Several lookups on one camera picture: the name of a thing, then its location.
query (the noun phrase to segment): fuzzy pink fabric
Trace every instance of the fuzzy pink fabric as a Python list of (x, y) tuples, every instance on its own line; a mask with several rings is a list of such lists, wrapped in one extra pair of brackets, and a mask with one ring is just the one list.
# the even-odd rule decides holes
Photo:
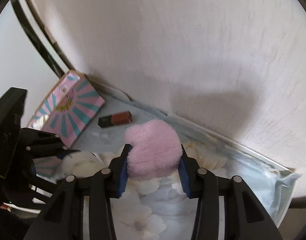
[(125, 142), (133, 146), (127, 157), (130, 178), (168, 176), (179, 165), (181, 142), (176, 131), (162, 120), (151, 120), (128, 128)]

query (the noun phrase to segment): white wall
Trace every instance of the white wall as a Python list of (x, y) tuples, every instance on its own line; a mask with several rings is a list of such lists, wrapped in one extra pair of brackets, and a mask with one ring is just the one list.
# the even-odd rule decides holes
[(79, 71), (304, 174), (306, 13), (297, 0), (34, 0)]
[(0, 97), (10, 87), (28, 90), (21, 126), (26, 126), (58, 80), (26, 36), (8, 3), (0, 15)]

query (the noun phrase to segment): pink and teal box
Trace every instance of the pink and teal box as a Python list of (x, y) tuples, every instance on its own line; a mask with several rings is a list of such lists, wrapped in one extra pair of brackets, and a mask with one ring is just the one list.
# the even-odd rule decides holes
[(69, 71), (44, 99), (28, 127), (59, 134), (71, 147), (103, 104), (84, 74)]

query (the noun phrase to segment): silver screw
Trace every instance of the silver screw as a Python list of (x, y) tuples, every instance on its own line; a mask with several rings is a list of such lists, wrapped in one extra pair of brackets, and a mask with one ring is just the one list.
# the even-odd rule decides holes
[(72, 182), (72, 181), (74, 181), (74, 179), (75, 179), (75, 177), (73, 175), (68, 175), (65, 180), (67, 182)]
[(242, 182), (242, 178), (241, 178), (240, 176), (235, 176), (235, 177), (233, 178), (233, 180), (234, 180), (235, 182), (237, 182), (237, 183)]
[(102, 174), (109, 174), (111, 172), (111, 170), (109, 168), (104, 168), (101, 170)]
[(207, 173), (207, 169), (199, 168), (199, 169), (197, 170), (197, 172), (198, 172), (199, 174), (206, 174), (206, 173)]

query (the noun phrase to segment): pink fluffy object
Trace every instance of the pink fluffy object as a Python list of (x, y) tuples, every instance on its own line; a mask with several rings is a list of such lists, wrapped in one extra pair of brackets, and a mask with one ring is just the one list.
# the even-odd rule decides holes
[(130, 178), (165, 177), (179, 165), (181, 142), (176, 131), (162, 120), (151, 120), (128, 128), (125, 142), (133, 146), (127, 157)]

